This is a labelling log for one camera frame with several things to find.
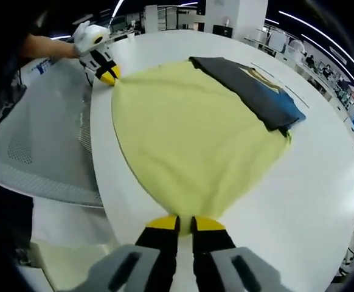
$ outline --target white round table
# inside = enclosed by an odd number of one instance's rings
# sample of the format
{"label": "white round table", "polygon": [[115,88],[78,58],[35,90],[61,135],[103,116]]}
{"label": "white round table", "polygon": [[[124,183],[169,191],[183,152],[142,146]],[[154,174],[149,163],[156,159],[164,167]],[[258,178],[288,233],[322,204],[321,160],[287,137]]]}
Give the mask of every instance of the white round table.
{"label": "white round table", "polygon": [[[224,57],[257,68],[282,86],[307,119],[292,143],[253,189],[219,218],[236,246],[275,267],[291,291],[325,291],[354,229],[354,142],[326,100],[301,76],[238,41],[188,30],[150,33],[112,45],[122,75],[190,56]],[[95,80],[92,155],[103,205],[117,240],[134,243],[145,223],[166,211],[138,183],[112,127],[113,88]],[[197,291],[191,238],[179,242],[171,291]]]}

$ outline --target dark gray cloth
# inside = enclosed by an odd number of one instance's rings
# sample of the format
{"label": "dark gray cloth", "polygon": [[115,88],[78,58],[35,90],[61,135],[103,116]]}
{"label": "dark gray cloth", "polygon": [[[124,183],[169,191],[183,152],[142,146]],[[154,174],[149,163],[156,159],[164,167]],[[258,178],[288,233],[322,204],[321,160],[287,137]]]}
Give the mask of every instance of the dark gray cloth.
{"label": "dark gray cloth", "polygon": [[190,57],[195,68],[201,69],[223,86],[235,92],[241,101],[265,124],[269,131],[286,132],[297,118],[289,115],[268,96],[259,82],[241,69],[247,66],[224,58]]}

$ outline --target gray mesh chair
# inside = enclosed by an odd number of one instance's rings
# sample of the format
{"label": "gray mesh chair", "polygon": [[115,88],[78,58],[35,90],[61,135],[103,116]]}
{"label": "gray mesh chair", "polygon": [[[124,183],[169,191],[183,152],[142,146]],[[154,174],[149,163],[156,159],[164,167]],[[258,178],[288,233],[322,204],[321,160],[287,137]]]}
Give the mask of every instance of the gray mesh chair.
{"label": "gray mesh chair", "polygon": [[91,88],[77,60],[38,77],[0,124],[0,186],[102,207],[89,135]]}

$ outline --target yellow cloth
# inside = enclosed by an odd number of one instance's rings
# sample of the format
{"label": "yellow cloth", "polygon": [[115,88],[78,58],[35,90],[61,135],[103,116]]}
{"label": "yellow cloth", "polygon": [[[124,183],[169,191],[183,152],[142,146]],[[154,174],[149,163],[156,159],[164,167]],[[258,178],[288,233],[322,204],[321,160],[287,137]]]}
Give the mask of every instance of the yellow cloth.
{"label": "yellow cloth", "polygon": [[127,163],[185,233],[194,215],[219,217],[290,141],[188,61],[121,78],[112,111]]}

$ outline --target white pillar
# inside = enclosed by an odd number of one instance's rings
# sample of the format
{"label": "white pillar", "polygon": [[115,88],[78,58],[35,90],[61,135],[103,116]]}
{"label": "white pillar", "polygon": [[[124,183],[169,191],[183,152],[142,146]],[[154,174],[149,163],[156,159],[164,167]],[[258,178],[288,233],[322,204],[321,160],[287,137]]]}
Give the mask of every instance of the white pillar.
{"label": "white pillar", "polygon": [[212,33],[214,24],[223,26],[229,19],[233,39],[253,37],[263,28],[267,8],[268,0],[207,0],[204,31]]}
{"label": "white pillar", "polygon": [[145,33],[158,31],[158,7],[157,5],[148,5],[144,13]]}

